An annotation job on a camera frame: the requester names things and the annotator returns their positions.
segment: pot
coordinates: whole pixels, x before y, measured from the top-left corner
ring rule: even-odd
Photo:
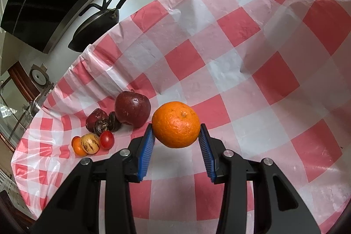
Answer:
[[[79,16],[86,13],[91,7],[99,9],[97,13],[90,16],[78,27],[71,42],[68,44],[68,48],[75,52],[83,52],[89,44],[94,43],[101,35],[119,22],[119,9],[121,9],[126,0],[120,0],[116,8],[109,9],[108,6],[111,1],[104,0],[102,6],[91,3],[82,10]]]

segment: plastic tablecloth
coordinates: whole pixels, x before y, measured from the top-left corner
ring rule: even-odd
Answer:
[[[272,158],[325,233],[351,196],[350,14],[351,0],[151,2],[87,47],[34,117],[12,159],[27,206],[39,216],[79,162],[71,139],[87,133],[86,117],[133,89],[150,99],[151,116],[182,101],[228,149]],[[92,159],[145,128],[123,126]],[[130,188],[139,234],[215,233],[223,185],[207,177],[198,142],[156,142],[147,176]],[[252,184],[247,191],[252,231]]]

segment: dark red fruit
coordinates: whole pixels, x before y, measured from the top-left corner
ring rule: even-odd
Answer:
[[[122,124],[139,128],[145,124],[150,112],[151,104],[145,95],[123,91],[116,98],[115,114]]]
[[[115,144],[115,138],[111,131],[104,131],[101,133],[100,144],[101,147],[103,147],[106,150],[111,149],[113,147],[113,145]]]
[[[100,108],[96,108],[85,121],[85,127],[89,132],[94,133],[95,123],[100,119],[108,120],[108,114]]]
[[[106,120],[106,119],[99,119],[95,123],[94,133],[96,135],[100,136],[102,132],[107,131],[107,130],[108,130],[108,120]]]
[[[108,116],[108,129],[111,132],[115,132],[121,128],[122,124],[116,118],[116,114],[112,111]]]

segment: cherry tomato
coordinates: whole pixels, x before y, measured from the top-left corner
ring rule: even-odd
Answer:
[[[74,136],[74,137],[73,137],[72,142],[71,142],[72,147],[73,147],[74,141],[75,141],[76,139],[78,139],[78,138],[80,138],[80,137],[79,137],[79,136]]]
[[[73,151],[78,155],[78,156],[81,156],[81,157],[84,157],[87,155],[87,152],[83,149],[81,143],[80,143],[80,138],[79,140],[75,140],[73,142]]]
[[[111,131],[104,131],[100,135],[100,144],[104,149],[111,149],[115,144],[115,138]]]

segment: metal bolt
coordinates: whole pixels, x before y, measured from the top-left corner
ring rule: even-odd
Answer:
[[[264,158],[263,162],[268,166],[273,165],[273,160],[271,158]]]
[[[80,160],[80,163],[85,166],[88,165],[90,163],[90,159],[89,158],[83,158]]]
[[[128,149],[122,149],[119,151],[119,154],[122,156],[122,157],[127,157],[129,156],[131,152],[128,150]]]
[[[230,158],[230,157],[234,156],[234,152],[232,150],[225,150],[223,152],[223,155]]]

